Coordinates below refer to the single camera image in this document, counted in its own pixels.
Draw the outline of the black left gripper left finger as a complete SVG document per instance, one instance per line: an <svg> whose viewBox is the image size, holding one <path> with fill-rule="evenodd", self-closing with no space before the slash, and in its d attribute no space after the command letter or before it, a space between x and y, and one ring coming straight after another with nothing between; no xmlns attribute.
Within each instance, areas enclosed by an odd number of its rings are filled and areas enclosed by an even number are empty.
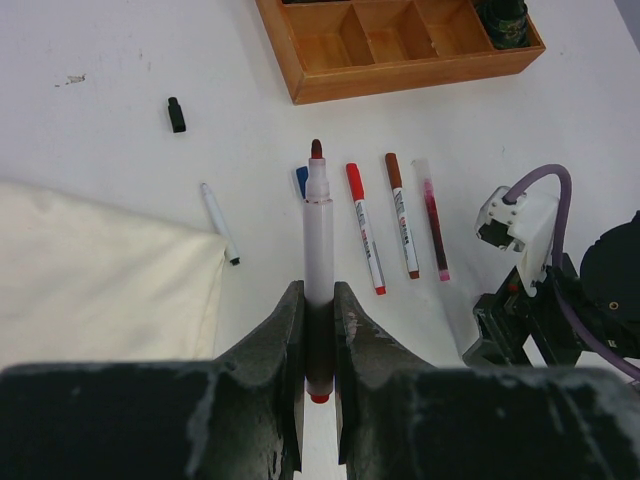
<svg viewBox="0 0 640 480"><path fill-rule="evenodd" d="M5 479L290 479L301 468L304 285L223 355L1 374Z"/></svg>

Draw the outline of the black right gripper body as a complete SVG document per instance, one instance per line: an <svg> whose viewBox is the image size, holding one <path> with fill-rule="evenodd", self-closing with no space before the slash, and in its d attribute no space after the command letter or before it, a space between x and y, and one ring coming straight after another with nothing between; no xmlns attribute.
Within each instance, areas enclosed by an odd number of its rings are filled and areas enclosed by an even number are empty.
<svg viewBox="0 0 640 480"><path fill-rule="evenodd" d="M537 285L537 295L525 292L512 269L499 289L484 294L473 307L479 338L463 353L468 366L529 366L524 351L532 339L547 365L574 366L592 348L574 331L563 314L552 280Z"/></svg>

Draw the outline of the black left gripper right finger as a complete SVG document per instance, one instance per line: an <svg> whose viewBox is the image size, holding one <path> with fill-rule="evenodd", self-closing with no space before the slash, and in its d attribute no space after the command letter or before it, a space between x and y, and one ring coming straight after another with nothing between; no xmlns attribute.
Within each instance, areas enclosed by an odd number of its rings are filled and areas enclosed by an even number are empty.
<svg viewBox="0 0 640 480"><path fill-rule="evenodd" d="M334 290L339 461L351 479L635 479L639 398L575 368L438 369Z"/></svg>

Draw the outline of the white pen brown end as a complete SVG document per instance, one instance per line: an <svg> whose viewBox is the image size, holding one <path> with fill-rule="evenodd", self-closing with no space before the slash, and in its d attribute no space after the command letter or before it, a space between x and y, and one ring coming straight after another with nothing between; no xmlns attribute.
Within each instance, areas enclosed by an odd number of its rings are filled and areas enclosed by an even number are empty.
<svg viewBox="0 0 640 480"><path fill-rule="evenodd" d="M408 275L410 279L418 279L420 277L419 264L405 205L404 189L402 187L393 188L392 195Z"/></svg>

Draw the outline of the white marker red end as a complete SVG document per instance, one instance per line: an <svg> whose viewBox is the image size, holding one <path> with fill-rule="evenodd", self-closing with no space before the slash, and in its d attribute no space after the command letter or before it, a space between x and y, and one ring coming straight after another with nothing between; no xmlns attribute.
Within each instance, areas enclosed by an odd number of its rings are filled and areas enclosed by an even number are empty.
<svg viewBox="0 0 640 480"><path fill-rule="evenodd" d="M355 200L354 205L363 249L372 280L372 285L376 294L382 296L386 294L386 283L384 280L384 275L382 272L369 215L366 209L365 200Z"/></svg>

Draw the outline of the thin white pen red end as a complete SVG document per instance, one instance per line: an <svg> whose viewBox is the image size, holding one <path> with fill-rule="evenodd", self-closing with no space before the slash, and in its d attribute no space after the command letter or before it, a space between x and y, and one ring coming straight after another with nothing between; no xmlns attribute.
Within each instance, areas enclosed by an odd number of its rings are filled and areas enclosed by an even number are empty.
<svg viewBox="0 0 640 480"><path fill-rule="evenodd" d="M311 143L303 203L305 376L306 390L316 404L333 392L334 232L333 201L326 159L318 139Z"/></svg>

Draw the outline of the white marker black end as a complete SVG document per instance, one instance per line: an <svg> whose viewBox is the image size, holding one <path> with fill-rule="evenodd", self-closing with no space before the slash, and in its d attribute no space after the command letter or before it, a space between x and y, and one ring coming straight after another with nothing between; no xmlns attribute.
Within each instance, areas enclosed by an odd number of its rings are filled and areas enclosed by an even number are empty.
<svg viewBox="0 0 640 480"><path fill-rule="evenodd" d="M227 241L227 245L225 248L225 255L227 260L233 266L239 265L240 255L232 239L231 232L226 224L223 212L216 200L213 191L206 183L200 184L200 190L212 225L216 229L217 233Z"/></svg>

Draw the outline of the blue pen cap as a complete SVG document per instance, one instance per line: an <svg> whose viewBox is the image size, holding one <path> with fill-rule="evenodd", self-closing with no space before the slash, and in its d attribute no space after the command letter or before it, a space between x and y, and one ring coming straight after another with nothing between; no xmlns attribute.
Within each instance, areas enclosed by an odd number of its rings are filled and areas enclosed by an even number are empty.
<svg viewBox="0 0 640 480"><path fill-rule="evenodd" d="M309 177L307 166L299 167L295 170L295 179L302 199L306 198L306 183Z"/></svg>

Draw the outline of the black pen cap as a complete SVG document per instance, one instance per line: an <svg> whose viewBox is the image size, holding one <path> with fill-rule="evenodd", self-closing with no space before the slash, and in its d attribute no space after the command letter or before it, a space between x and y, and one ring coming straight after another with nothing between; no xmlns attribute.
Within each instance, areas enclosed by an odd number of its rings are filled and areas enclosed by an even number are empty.
<svg viewBox="0 0 640 480"><path fill-rule="evenodd" d="M187 130L186 121L182 107L176 97L169 97L167 99L167 109L172 131L174 133L184 133Z"/></svg>

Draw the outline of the clear plastic pen cap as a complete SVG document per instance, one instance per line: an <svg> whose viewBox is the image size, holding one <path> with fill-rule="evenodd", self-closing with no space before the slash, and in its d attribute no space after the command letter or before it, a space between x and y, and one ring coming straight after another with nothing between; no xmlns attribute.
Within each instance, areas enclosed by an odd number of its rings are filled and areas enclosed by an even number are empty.
<svg viewBox="0 0 640 480"><path fill-rule="evenodd" d="M432 182L429 163L426 159L413 160L411 165L416 174L416 178L421 184Z"/></svg>

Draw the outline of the brown pen cap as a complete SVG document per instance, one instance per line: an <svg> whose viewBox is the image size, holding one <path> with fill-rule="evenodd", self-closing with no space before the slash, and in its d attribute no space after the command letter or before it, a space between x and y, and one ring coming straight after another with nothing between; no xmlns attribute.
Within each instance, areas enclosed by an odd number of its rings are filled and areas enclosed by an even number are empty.
<svg viewBox="0 0 640 480"><path fill-rule="evenodd" d="M385 155L385 164L391 189L401 188L403 186L402 177L396 154L387 153Z"/></svg>

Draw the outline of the large red pen cap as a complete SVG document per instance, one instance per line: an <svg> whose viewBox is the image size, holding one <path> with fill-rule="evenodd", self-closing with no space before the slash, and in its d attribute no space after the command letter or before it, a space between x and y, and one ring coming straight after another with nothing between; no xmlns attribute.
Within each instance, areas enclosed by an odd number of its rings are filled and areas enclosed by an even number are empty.
<svg viewBox="0 0 640 480"><path fill-rule="evenodd" d="M364 186L358 165L356 163L347 163L345 170L353 201L358 202L364 200Z"/></svg>

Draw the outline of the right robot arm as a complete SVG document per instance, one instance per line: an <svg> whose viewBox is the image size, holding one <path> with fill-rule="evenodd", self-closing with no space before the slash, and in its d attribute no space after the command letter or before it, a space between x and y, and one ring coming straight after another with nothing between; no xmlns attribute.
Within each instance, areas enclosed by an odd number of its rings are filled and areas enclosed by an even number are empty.
<svg viewBox="0 0 640 480"><path fill-rule="evenodd" d="M532 338L548 365L574 366L592 350L566 320L553 286L581 323L620 357L639 357L639 217L602 236L576 270L568 255L560 270L530 297L516 269L494 294L484 294L473 308L480 335L463 354L468 366L527 365L523 345Z"/></svg>

